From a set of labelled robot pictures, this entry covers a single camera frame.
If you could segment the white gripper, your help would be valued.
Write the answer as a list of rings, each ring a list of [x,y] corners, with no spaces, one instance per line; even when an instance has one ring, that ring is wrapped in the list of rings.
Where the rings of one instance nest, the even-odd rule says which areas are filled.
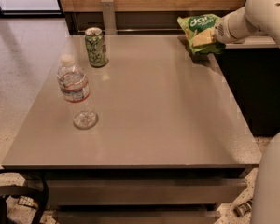
[[[192,38],[194,47],[213,44],[216,40],[228,44],[237,42],[252,35],[262,35],[263,32],[251,24],[245,17],[245,8],[241,7],[232,13],[218,19],[214,28],[207,28]]]

